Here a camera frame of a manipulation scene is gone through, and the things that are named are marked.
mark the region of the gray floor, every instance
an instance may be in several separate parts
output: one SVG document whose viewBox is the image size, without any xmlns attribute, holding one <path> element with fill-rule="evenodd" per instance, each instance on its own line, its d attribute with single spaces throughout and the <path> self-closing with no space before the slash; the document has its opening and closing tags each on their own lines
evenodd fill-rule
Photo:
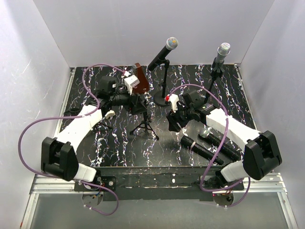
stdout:
<svg viewBox="0 0 305 229">
<path fill-rule="evenodd" d="M 40 194 L 31 229 L 288 228 L 277 193 L 249 193 L 228 210 L 198 200 L 123 200 L 108 217 L 83 207 L 81 198 L 81 194 Z M 114 206 L 102 202 L 97 208 L 109 212 Z"/>
</svg>

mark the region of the cable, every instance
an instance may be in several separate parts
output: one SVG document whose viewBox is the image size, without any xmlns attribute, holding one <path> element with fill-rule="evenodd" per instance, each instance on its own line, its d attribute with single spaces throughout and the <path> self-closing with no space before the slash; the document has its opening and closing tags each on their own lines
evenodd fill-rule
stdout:
<svg viewBox="0 0 305 229">
<path fill-rule="evenodd" d="M 100 211 L 100 210 L 98 210 L 98 209 L 96 209 L 96 208 L 93 208 L 93 207 L 91 207 L 91 206 L 89 206 L 89 205 L 86 205 L 86 204 L 84 205 L 85 207 L 89 208 L 90 210 L 92 209 L 92 210 L 94 210 L 94 211 L 96 211 L 96 212 L 98 212 L 98 213 L 100 213 L 100 214 L 102 214 L 102 215 L 105 215 L 105 216 L 110 216 L 110 215 L 112 215 L 112 214 L 118 209 L 118 207 L 119 207 L 119 198 L 118 198 L 118 196 L 115 194 L 115 192 L 113 192 L 111 189 L 106 188 L 106 187 L 103 187 L 103 186 L 100 186 L 100 185 L 91 184 L 91 183 L 86 182 L 86 181 L 82 181 L 82 180 L 79 180 L 79 181 L 82 182 L 83 184 L 86 184 L 86 185 L 90 185 L 90 186 L 99 187 L 99 188 L 101 188 L 101 189 L 104 189 L 104 190 L 110 192 L 111 194 L 113 194 L 114 197 L 115 197 L 115 199 L 116 199 L 116 207 L 115 207 L 115 209 L 114 209 L 112 212 L 110 212 L 110 213 L 105 213 L 105 212 L 103 212 L 103 211 Z"/>
<path fill-rule="evenodd" d="M 123 70 L 121 70 L 121 69 L 119 69 L 119 68 L 117 68 L 117 67 L 114 67 L 114 66 L 111 66 L 111 65 L 108 65 L 108 64 L 105 64 L 105 63 L 95 64 L 95 65 L 92 65 L 92 66 L 86 68 L 85 71 L 84 71 L 83 74 L 82 74 L 82 78 L 81 78 L 81 79 L 82 79 L 82 84 L 83 84 L 84 88 L 86 89 L 86 91 L 87 91 L 87 92 L 89 93 L 89 95 L 97 102 L 96 108 L 95 108 L 93 111 L 91 111 L 91 112 L 89 112 L 89 113 L 87 113 L 87 114 L 84 114 L 84 115 L 79 115 L 79 116 L 41 118 L 41 119 L 38 119 L 38 120 L 36 120 L 36 121 L 30 123 L 28 126 L 26 126 L 26 127 L 24 128 L 24 130 L 23 130 L 22 133 L 20 134 L 20 137 L 19 137 L 19 140 L 18 140 L 18 155 L 19 155 L 19 158 L 20 158 L 20 161 L 22 162 L 22 164 L 23 164 L 29 171 L 31 171 L 31 172 L 33 172 L 33 173 L 36 173 L 36 174 L 38 174 L 38 175 L 46 176 L 46 177 L 56 177 L 56 176 L 52 176 L 52 175 L 49 175 L 49 174 L 45 174 L 45 173 L 36 171 L 35 169 L 33 169 L 33 168 L 31 168 L 31 167 L 28 166 L 28 164 L 24 161 L 23 156 L 22 156 L 22 153 L 21 153 L 21 142 L 22 142 L 22 138 L 23 138 L 25 132 L 27 132 L 27 130 L 28 130 L 31 126 L 35 125 L 36 123 L 40 123 L 40 122 L 48 121 L 48 120 L 82 118 L 82 117 L 84 117 L 84 116 L 89 116 L 89 115 L 93 114 L 94 112 L 96 112 L 96 111 L 99 109 L 99 107 L 100 107 L 100 101 L 95 97 L 95 95 L 94 95 L 94 94 L 90 91 L 90 89 L 87 87 L 86 81 L 85 81 L 85 76 L 86 76 L 86 73 L 87 73 L 87 71 L 88 71 L 89 69 L 91 69 L 91 68 L 93 68 L 93 67 L 97 67 L 97 66 L 108 66 L 108 67 L 112 67 L 112 68 L 114 68 L 114 69 L 116 69 L 116 70 L 118 70 L 118 71 L 120 71 L 120 72 L 122 72 L 122 73 L 125 73 L 125 72 L 126 72 L 126 71 L 123 71 Z M 103 214 L 103 215 L 106 215 L 106 216 L 109 216 L 109 215 L 113 214 L 113 213 L 118 209 L 118 206 L 119 206 L 119 199 L 118 199 L 117 195 L 116 195 L 112 190 L 110 190 L 110 189 L 108 189 L 108 188 L 106 188 L 106 187 L 102 187 L 102 186 L 98 186 L 98 185 L 95 185 L 95 184 L 88 183 L 88 182 L 86 182 L 86 181 L 81 181 L 81 182 L 84 183 L 84 184 L 88 184 L 88 185 L 90 185 L 90 186 L 99 187 L 99 188 L 101 188 L 101 189 L 104 189 L 104 190 L 107 190 L 107 191 L 111 192 L 111 193 L 114 195 L 114 197 L 116 198 L 116 201 L 117 201 L 117 206 L 116 206 L 115 210 L 114 210 L 113 212 L 111 212 L 111 213 L 104 213 L 104 212 L 101 212 L 101 211 L 99 211 L 99 210 L 97 210 L 97 209 L 91 208 L 90 206 L 87 206 L 87 205 L 86 205 L 86 207 L 89 207 L 89 208 L 91 208 L 91 209 L 93 209 L 93 210 L 95 210 L 95 211 L 97 211 L 97 212 L 99 212 L 99 213 L 101 213 L 101 214 Z"/>
<path fill-rule="evenodd" d="M 239 183 L 241 183 L 241 182 L 243 181 L 243 179 L 240 179 L 240 180 L 237 181 L 236 183 L 234 183 L 234 184 L 232 184 L 232 185 L 230 185 L 230 186 L 228 186 L 228 187 L 224 187 L 224 188 L 219 188 L 219 189 L 206 189 L 206 188 L 203 187 L 204 178 L 205 178 L 205 176 L 207 175 L 207 173 L 209 172 L 211 166 L 213 165 L 213 162 L 214 162 L 214 160 L 216 159 L 216 157 L 218 156 L 218 153 L 219 153 L 220 149 L 222 148 L 222 146 L 223 146 L 223 144 L 224 144 L 225 138 L 227 137 L 228 127 L 229 127 L 229 119 L 228 119 L 228 112 L 227 112 L 227 109 L 225 108 L 225 106 L 223 105 L 223 103 L 222 103 L 219 99 L 216 98 L 215 95 L 213 95 L 210 91 L 208 91 L 208 90 L 205 89 L 204 87 L 202 87 L 202 86 L 200 86 L 200 85 L 197 85 L 197 84 L 188 83 L 188 84 L 180 85 L 180 86 L 176 87 L 174 90 L 172 90 L 171 93 L 169 94 L 169 96 L 171 96 L 171 95 L 172 95 L 176 90 L 178 90 L 179 88 L 181 88 L 181 87 L 186 87 L 186 86 L 195 86 L 195 87 L 199 87 L 199 88 L 205 90 L 212 98 L 214 98 L 214 99 L 217 101 L 217 103 L 222 107 L 222 109 L 223 109 L 225 115 L 227 116 L 227 118 L 225 119 L 226 125 L 225 125 L 225 129 L 224 129 L 224 136 L 223 136 L 223 138 L 221 139 L 221 142 L 220 142 L 220 144 L 219 144 L 219 146 L 218 146 L 218 148 L 217 148 L 217 150 L 216 150 L 216 152 L 215 152 L 213 158 L 211 159 L 209 165 L 207 166 L 207 168 L 205 169 L 205 171 L 204 171 L 204 173 L 203 173 L 203 175 L 202 175 L 202 178 L 201 178 L 201 180 L 200 180 L 200 185 L 199 185 L 199 187 L 200 187 L 200 189 L 201 189 L 202 191 L 205 191 L 205 192 L 217 192 L 217 191 L 224 191 L 224 190 L 228 190 L 228 189 L 230 189 L 230 188 L 233 188 L 233 187 L 237 186 Z"/>
</svg>

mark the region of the floor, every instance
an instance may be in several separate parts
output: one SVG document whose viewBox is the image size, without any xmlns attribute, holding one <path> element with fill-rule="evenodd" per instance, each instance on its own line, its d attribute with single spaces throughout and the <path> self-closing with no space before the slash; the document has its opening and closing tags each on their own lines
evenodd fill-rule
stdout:
<svg viewBox="0 0 305 229">
<path fill-rule="evenodd" d="M 185 84 L 195 83 L 206 88 L 210 86 L 210 65 L 173 65 L 170 66 L 167 78 L 167 90 Z M 82 83 L 81 75 L 85 67 L 78 67 L 75 71 L 66 111 L 84 105 L 88 99 Z M 208 160 L 181 147 L 179 141 L 183 135 L 188 135 L 198 143 L 215 152 L 217 147 L 207 144 L 198 138 L 198 133 L 203 124 L 191 121 L 180 133 L 168 131 L 166 114 L 170 107 L 159 107 L 153 102 L 154 93 L 160 90 L 158 84 L 162 81 L 164 68 L 157 67 L 153 72 L 142 67 L 149 81 L 150 91 L 144 96 L 149 101 L 148 113 L 152 115 L 152 128 L 156 131 L 160 140 L 152 135 L 146 135 L 141 130 L 135 136 L 129 135 L 143 119 L 142 115 L 131 115 L 122 107 L 114 107 L 116 112 L 111 120 L 103 121 L 113 127 L 109 131 L 104 126 L 97 124 L 93 131 L 89 132 L 81 142 L 77 150 L 79 163 L 96 167 L 168 167 L 168 166 L 207 166 Z M 96 67 L 87 73 L 86 82 L 91 90 L 98 89 L 101 77 L 113 76 L 121 80 L 121 73 L 109 67 Z M 178 90 L 183 94 L 188 89 Z M 222 78 L 214 83 L 212 93 L 218 97 L 228 109 L 229 115 L 254 128 L 254 123 L 246 102 L 240 79 L 233 65 L 225 65 L 225 73 Z M 64 120 L 61 129 L 64 129 L 70 120 Z M 224 155 L 219 157 L 230 163 L 230 159 Z"/>
</svg>

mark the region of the gray wall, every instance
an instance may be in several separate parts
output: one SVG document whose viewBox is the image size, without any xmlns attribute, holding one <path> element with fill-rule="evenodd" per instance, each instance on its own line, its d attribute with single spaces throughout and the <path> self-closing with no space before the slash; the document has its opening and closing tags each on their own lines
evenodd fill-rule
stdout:
<svg viewBox="0 0 305 229">
<path fill-rule="evenodd" d="M 0 0 L 0 15 L 0 228 L 16 229 L 34 177 L 19 160 L 19 135 L 36 118 L 59 114 L 70 70 L 32 0 Z M 25 160 L 35 169 L 55 126 L 38 124 L 24 138 Z"/>
<path fill-rule="evenodd" d="M 242 61 L 250 107 L 260 130 L 277 138 L 278 171 L 299 228 L 305 228 L 305 1 L 275 0 Z"/>
<path fill-rule="evenodd" d="M 172 64 L 241 62 L 274 0 L 34 0 L 71 67 L 149 64 L 176 37 Z"/>
</svg>

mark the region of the mini tripod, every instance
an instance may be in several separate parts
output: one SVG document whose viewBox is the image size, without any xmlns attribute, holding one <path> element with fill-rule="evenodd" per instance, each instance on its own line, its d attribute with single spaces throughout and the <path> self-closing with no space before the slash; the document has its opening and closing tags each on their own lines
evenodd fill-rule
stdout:
<svg viewBox="0 0 305 229">
<path fill-rule="evenodd" d="M 134 131 L 139 129 L 139 128 L 143 128 L 145 130 L 145 132 L 148 132 L 149 130 L 152 131 L 154 133 L 154 135 L 156 135 L 156 139 L 159 140 L 158 135 L 156 134 L 156 132 L 152 129 L 150 123 L 152 122 L 151 120 L 151 115 L 147 114 L 147 111 L 143 112 L 143 117 L 144 120 L 137 125 L 131 132 L 129 132 L 130 135 L 133 135 Z"/>
</svg>

